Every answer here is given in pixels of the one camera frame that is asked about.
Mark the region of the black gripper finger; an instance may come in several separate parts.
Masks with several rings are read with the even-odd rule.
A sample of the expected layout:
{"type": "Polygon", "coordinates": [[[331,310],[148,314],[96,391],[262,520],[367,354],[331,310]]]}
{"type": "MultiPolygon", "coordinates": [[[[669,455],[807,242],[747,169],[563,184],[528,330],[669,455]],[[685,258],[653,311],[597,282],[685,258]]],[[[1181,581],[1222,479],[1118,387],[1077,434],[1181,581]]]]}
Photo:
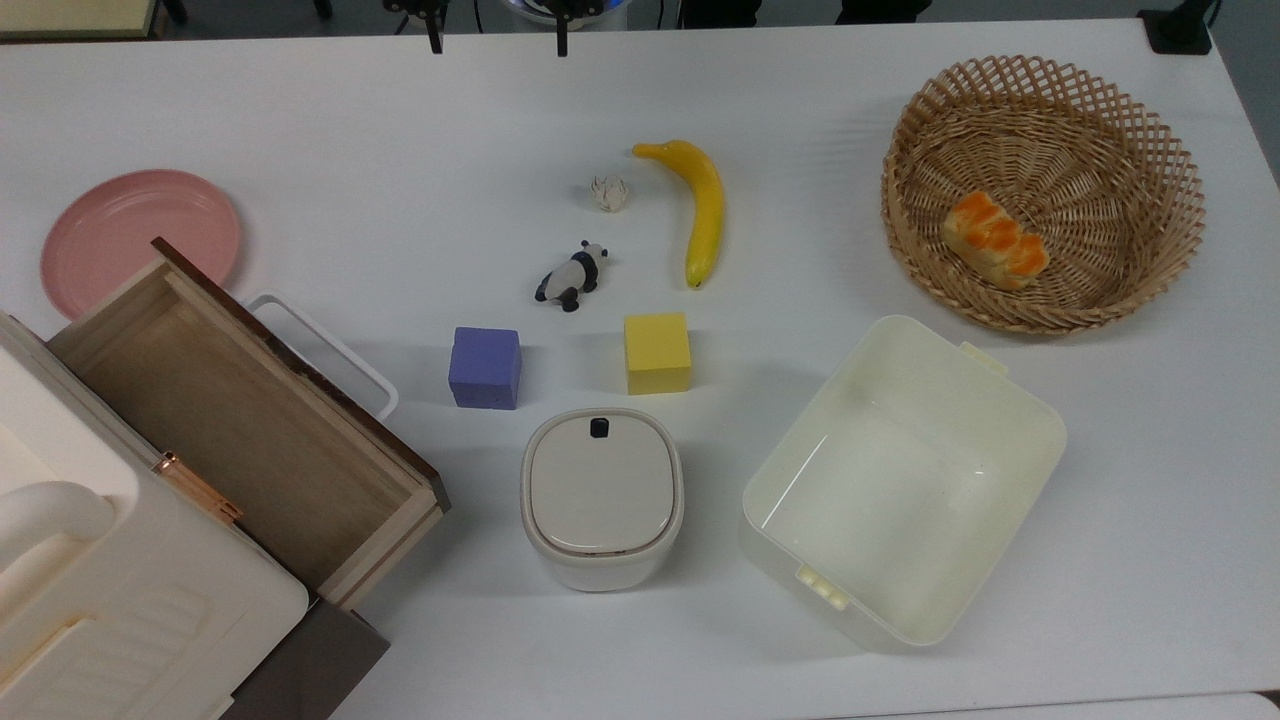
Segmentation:
{"type": "Polygon", "coordinates": [[[598,20],[605,12],[602,0],[547,0],[545,9],[556,20],[557,55],[568,55],[568,35],[573,26],[598,20]]]}
{"type": "Polygon", "coordinates": [[[447,1],[435,0],[385,0],[383,9],[399,17],[396,35],[401,35],[410,24],[420,26],[428,33],[433,54],[443,54],[442,35],[445,26],[447,1]]]}

